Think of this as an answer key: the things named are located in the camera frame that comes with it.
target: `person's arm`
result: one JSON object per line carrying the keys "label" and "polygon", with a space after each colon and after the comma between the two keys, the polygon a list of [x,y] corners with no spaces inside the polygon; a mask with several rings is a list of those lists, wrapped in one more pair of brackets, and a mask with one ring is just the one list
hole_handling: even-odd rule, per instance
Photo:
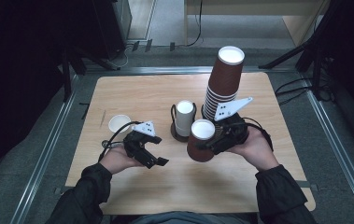
{"label": "person's arm", "polygon": [[243,156],[258,169],[256,186],[261,220],[268,223],[317,223],[304,206],[301,188],[280,165],[262,133],[248,127],[249,136],[242,145],[228,151]]}
{"label": "person's arm", "polygon": [[100,203],[107,201],[110,180],[126,168],[142,166],[126,156],[123,147],[114,147],[99,163],[85,168],[74,188],[67,190],[57,202],[46,223],[100,223]]}

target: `cylindrical container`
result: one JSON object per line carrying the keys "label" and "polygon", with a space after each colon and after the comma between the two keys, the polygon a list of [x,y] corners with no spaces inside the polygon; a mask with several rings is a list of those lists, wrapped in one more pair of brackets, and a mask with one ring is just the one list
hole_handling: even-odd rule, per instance
{"label": "cylindrical container", "polygon": [[243,50],[237,47],[221,48],[208,80],[208,87],[220,96],[235,94],[240,84],[244,58]]}
{"label": "cylindrical container", "polygon": [[191,126],[187,151],[188,155],[195,161],[210,161],[214,153],[209,149],[199,149],[198,144],[203,144],[215,134],[214,124],[207,119],[198,119]]}
{"label": "cylindrical container", "polygon": [[183,100],[177,104],[176,130],[180,136],[188,137],[191,134],[195,106],[192,102]]}
{"label": "cylindrical container", "polygon": [[[113,117],[109,123],[108,123],[108,127],[109,130],[113,133],[116,133],[118,131],[118,129],[120,129],[124,124],[127,124],[131,122],[131,119],[127,116],[127,115],[116,115],[115,117]],[[116,136],[115,139],[118,140],[122,140],[124,139],[125,136],[127,136],[127,134],[130,132],[130,125],[123,128],[118,135]]]}

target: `wire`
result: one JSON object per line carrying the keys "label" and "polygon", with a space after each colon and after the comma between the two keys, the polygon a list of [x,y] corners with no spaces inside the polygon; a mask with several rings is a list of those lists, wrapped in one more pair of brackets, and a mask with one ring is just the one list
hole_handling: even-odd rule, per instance
{"label": "wire", "polygon": [[255,119],[250,119],[250,118],[242,118],[242,119],[249,119],[249,120],[251,120],[251,121],[254,121],[256,124],[258,124],[258,126],[259,126],[260,128],[262,128],[261,124],[260,124],[258,121],[256,121]]}
{"label": "wire", "polygon": [[[197,7],[196,7],[196,0],[194,0],[194,10],[197,10]],[[200,26],[200,22],[197,20],[197,15],[194,14],[194,18],[196,19],[196,24],[197,26]]]}
{"label": "wire", "polygon": [[295,98],[298,98],[299,96],[301,96],[302,94],[304,94],[304,93],[306,93],[306,92],[308,92],[308,91],[309,91],[309,90],[302,91],[301,93],[299,93],[299,94],[297,94],[297,95],[291,97],[290,99],[285,100],[285,101],[282,101],[282,102],[280,102],[280,103],[278,103],[278,104],[279,104],[279,105],[284,105],[284,104],[286,104],[286,103],[289,103],[291,100],[293,100],[293,99],[295,99]]}
{"label": "wire", "polygon": [[296,89],[296,90],[290,90],[290,91],[285,91],[285,92],[279,92],[282,88],[292,84],[292,83],[295,83],[295,82],[298,82],[298,81],[303,81],[303,80],[308,80],[308,79],[313,79],[311,77],[307,78],[307,77],[303,77],[303,78],[298,78],[298,79],[295,79],[293,81],[290,81],[290,82],[287,82],[283,85],[281,85],[280,87],[278,87],[278,89],[276,89],[275,91],[275,95],[278,96],[278,95],[282,95],[282,94],[285,94],[285,93],[289,93],[289,92],[292,92],[292,91],[296,91],[296,90],[301,90],[301,89]]}
{"label": "wire", "polygon": [[283,94],[288,94],[288,93],[292,93],[292,92],[295,92],[295,91],[301,91],[301,90],[311,90],[312,87],[309,86],[309,87],[299,87],[299,88],[296,88],[296,89],[292,89],[292,90],[288,90],[288,91],[282,91],[282,92],[278,92],[276,94],[276,96],[280,96],[280,95],[283,95]]}
{"label": "wire", "polygon": [[[121,67],[124,67],[125,65],[127,65],[128,63],[128,56],[127,56],[127,53],[126,53],[126,50],[131,48],[132,46],[128,46],[127,48],[125,48],[124,50],[121,50],[115,57],[113,57],[112,59],[110,60],[107,60],[106,63],[112,65],[112,66],[115,66],[115,67],[118,67],[118,68],[121,68]],[[124,57],[126,58],[126,62],[122,65],[118,65],[118,64],[115,64],[115,63],[112,63],[111,61],[115,60],[117,57],[119,57],[120,53],[123,51],[124,53]]]}
{"label": "wire", "polygon": [[193,46],[197,42],[197,40],[199,40],[199,38],[201,36],[201,31],[202,31],[201,18],[202,18],[202,14],[203,14],[202,12],[203,12],[203,0],[200,1],[200,12],[199,12],[199,22],[198,22],[198,24],[199,24],[199,35],[197,36],[196,40],[193,43],[191,43],[189,45],[185,45],[185,47]]}
{"label": "wire", "polygon": [[105,156],[105,153],[106,153],[106,150],[110,147],[112,147],[112,144],[115,144],[115,143],[121,143],[121,142],[112,142],[113,139],[115,139],[115,137],[121,132],[121,130],[123,130],[125,127],[131,125],[131,124],[140,124],[142,122],[139,122],[139,121],[131,121],[131,122],[128,122],[126,124],[124,124],[123,126],[121,126],[113,135],[112,137],[110,137],[109,141],[107,141],[106,145],[104,146],[104,150],[102,151],[102,153],[100,154],[99,158],[98,158],[98,161],[100,161],[104,156]]}

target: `stack of paper cups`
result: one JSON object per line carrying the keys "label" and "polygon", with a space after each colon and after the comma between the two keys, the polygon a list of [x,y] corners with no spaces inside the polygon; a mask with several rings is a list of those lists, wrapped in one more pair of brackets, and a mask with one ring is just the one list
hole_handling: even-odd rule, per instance
{"label": "stack of paper cups", "polygon": [[214,124],[207,119],[198,119],[191,126],[191,135],[189,136],[186,149],[188,155],[195,161],[210,161],[214,153],[209,148],[198,148],[197,144],[204,144],[210,140],[215,133]]}
{"label": "stack of paper cups", "polygon": [[243,50],[227,46],[219,50],[206,89],[203,117],[214,120],[218,103],[233,101],[237,96],[245,54]]}

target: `black curtain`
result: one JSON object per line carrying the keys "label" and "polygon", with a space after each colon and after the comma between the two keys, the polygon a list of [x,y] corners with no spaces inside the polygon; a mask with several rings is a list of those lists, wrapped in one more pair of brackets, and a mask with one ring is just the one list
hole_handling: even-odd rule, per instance
{"label": "black curtain", "polygon": [[26,137],[63,85],[57,68],[62,44],[41,5],[0,0],[0,159]]}

